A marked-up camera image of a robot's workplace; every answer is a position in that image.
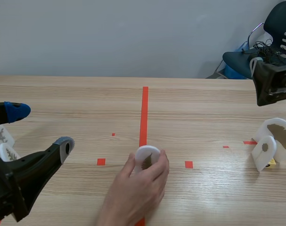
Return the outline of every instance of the human hand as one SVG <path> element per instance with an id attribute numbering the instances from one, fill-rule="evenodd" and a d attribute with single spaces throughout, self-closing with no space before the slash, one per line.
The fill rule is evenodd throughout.
<path id="1" fill-rule="evenodd" d="M 109 188 L 97 226 L 134 225 L 163 199 L 169 174 L 166 152 L 161 150 L 157 163 L 130 177 L 135 166 L 134 157 L 134 154 L 129 155 Z"/>

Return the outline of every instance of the black chair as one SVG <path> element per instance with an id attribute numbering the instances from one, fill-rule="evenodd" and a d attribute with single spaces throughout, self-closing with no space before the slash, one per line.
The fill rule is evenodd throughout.
<path id="1" fill-rule="evenodd" d="M 277 48 L 286 60 L 286 1 L 276 5 L 265 23 L 258 25 L 252 33 L 264 24 L 264 30 L 273 37 L 272 49 Z M 250 36 L 248 36 L 248 47 L 250 48 Z M 251 71 L 249 65 L 249 56 L 251 53 L 256 52 L 256 49 L 249 49 L 244 53 L 242 52 L 226 52 L 223 54 L 223 61 L 236 72 L 251 79 Z"/>

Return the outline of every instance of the white 3d printed part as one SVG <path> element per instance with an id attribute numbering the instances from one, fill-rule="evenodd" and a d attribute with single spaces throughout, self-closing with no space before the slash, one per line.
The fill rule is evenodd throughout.
<path id="1" fill-rule="evenodd" d="M 271 136 L 266 136 L 258 142 L 252 151 L 252 157 L 259 172 L 263 170 L 274 157 L 276 150 L 277 144 L 275 139 Z"/>
<path id="2" fill-rule="evenodd" d="M 160 157 L 161 151 L 153 146 L 145 145 L 138 148 L 135 154 L 135 168 L 136 173 L 148 168 L 150 165 L 156 163 Z"/>
<path id="3" fill-rule="evenodd" d="M 277 162 L 281 162 L 286 158 L 286 121 L 280 118 L 264 121 L 253 139 L 259 142 L 265 136 L 274 137 L 277 144 L 277 151 L 274 159 Z"/>
<path id="4" fill-rule="evenodd" d="M 7 143 L 0 145 L 0 157 L 3 161 L 14 161 L 20 159 L 17 152 Z"/>

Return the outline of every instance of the table surface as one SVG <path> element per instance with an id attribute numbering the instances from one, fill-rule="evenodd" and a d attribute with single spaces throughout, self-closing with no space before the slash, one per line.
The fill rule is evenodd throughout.
<path id="1" fill-rule="evenodd" d="M 61 136 L 75 139 L 17 225 L 94 225 L 116 173 L 139 146 L 143 86 L 147 143 L 166 149 L 170 160 L 166 195 L 147 226 L 286 225 L 286 160 L 258 173 L 254 145 L 243 144 L 264 120 L 286 119 L 286 101 L 258 107 L 252 81 L 0 76 L 0 102 L 32 108 L 28 118 L 6 125 L 21 156 Z M 106 165 L 97 166 L 98 158 Z M 2 225 L 16 223 L 9 216 Z"/>

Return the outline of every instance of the cable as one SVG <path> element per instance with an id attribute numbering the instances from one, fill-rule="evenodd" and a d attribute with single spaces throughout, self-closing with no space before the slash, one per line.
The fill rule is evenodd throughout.
<path id="1" fill-rule="evenodd" d="M 273 41 L 271 39 L 267 39 L 265 43 L 263 41 L 257 41 L 256 44 L 253 45 L 257 51 L 246 53 L 246 51 L 242 49 L 242 53 L 248 55 L 257 54 L 255 57 L 261 57 L 266 64 L 275 66 L 286 65 L 286 58 L 282 57 L 282 52 L 284 52 L 285 49 L 271 46 L 272 42 Z"/>

